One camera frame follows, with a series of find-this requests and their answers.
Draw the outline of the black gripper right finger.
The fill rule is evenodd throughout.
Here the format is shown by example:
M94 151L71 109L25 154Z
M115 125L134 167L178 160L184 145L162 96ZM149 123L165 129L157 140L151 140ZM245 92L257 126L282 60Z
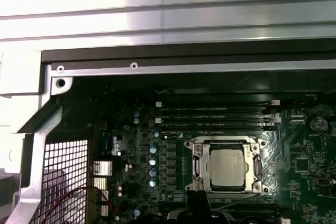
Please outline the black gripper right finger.
M203 190L198 191L198 196L200 199L199 203L199 218L198 223L218 223L218 224L229 224L227 217L218 211L211 209L210 203L207 198L207 194Z

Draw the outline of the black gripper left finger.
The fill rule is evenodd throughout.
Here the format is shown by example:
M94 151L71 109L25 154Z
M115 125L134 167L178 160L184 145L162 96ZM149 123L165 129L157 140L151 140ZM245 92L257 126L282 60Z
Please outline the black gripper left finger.
M189 190L186 192L186 209L176 210L173 214L172 223L198 223L197 212L198 196L196 191Z

